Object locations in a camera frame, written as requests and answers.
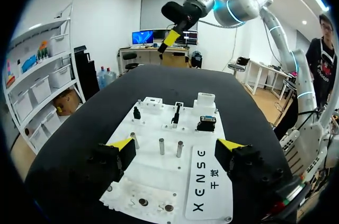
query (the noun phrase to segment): cardboard box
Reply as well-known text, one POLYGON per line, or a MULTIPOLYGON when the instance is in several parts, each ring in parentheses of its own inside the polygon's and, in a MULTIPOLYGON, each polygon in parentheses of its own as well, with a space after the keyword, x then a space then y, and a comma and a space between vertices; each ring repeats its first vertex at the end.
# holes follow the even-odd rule
POLYGON ((59 116, 73 114, 78 108, 79 103, 79 97, 74 89, 65 90, 53 100, 59 116))

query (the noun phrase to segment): robotic arm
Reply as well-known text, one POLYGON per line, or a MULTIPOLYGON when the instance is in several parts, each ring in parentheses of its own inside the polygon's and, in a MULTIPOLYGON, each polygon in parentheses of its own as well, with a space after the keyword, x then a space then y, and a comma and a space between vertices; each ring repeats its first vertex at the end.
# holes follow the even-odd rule
MULTIPOLYGON (((287 73, 294 71, 298 73, 296 80, 299 105, 296 125, 298 129, 282 140, 281 146, 286 158, 290 159, 289 166, 292 173, 300 175, 306 172, 304 173, 306 179, 311 179, 327 155, 328 145, 324 142, 329 137, 326 131, 332 113, 325 112, 319 122, 315 113, 316 97, 306 56, 300 49, 295 51, 289 49, 284 29, 267 8, 272 3, 273 0, 185 0, 181 6, 169 2, 162 8, 162 13, 175 23, 175 27, 158 51, 164 53, 167 46, 171 46, 183 31, 188 30, 212 10, 223 28, 236 28, 260 16, 278 48, 283 70, 287 73)), ((332 96, 332 102, 335 102, 333 98, 338 99, 339 91, 337 92, 336 96, 332 96)))

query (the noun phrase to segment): black t-shirt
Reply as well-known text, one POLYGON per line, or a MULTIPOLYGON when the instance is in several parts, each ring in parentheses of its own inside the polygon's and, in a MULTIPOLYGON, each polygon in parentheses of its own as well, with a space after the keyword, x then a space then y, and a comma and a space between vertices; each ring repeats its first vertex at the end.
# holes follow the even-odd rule
POLYGON ((313 39, 306 53, 310 71, 314 76, 313 86, 318 106, 325 104, 330 91, 333 89, 337 68, 337 57, 334 56, 334 49, 331 50, 323 39, 313 39), (323 50, 334 59, 333 66, 322 57, 320 42, 323 44, 323 50))

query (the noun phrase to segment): metal peg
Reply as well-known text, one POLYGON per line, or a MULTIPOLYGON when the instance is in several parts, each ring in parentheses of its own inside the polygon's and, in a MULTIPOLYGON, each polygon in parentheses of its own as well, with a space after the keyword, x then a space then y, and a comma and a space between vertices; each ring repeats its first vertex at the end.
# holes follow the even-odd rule
POLYGON ((181 157, 181 152, 182 152, 182 147, 184 146, 183 142, 182 141, 179 141, 178 142, 178 149, 176 150, 176 156, 178 158, 181 157))
POLYGON ((165 154, 165 142, 163 138, 159 138, 160 154, 165 154))
POLYGON ((134 139, 134 142, 135 142, 135 145, 136 145, 136 149, 139 149, 140 147, 139 147, 139 144, 138 144, 138 140, 137 140, 136 134, 135 134, 134 132, 132 132, 132 133, 130 134, 130 137, 131 137, 132 139, 134 139))

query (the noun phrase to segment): white platform board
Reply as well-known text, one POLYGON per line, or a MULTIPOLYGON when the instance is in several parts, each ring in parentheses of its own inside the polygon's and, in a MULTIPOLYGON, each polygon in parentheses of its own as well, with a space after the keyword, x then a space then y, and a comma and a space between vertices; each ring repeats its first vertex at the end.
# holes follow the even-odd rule
POLYGON ((185 106, 180 108, 177 128, 172 128, 175 111, 174 105, 151 97, 131 108, 107 144, 127 139, 134 132, 140 148, 121 181, 113 182, 112 190, 100 200, 110 209, 153 223, 229 223, 232 184, 214 157, 216 140, 225 138, 220 115, 213 113, 215 131, 204 132, 196 131, 200 121, 197 110, 185 106), (135 106, 140 120, 133 117, 135 106), (164 155, 159 151, 159 138, 164 138, 164 155), (176 156, 178 141, 184 144, 181 158, 176 156), (142 206, 139 199, 146 199, 148 205, 142 206), (165 205, 172 205, 173 210, 166 211, 165 205))

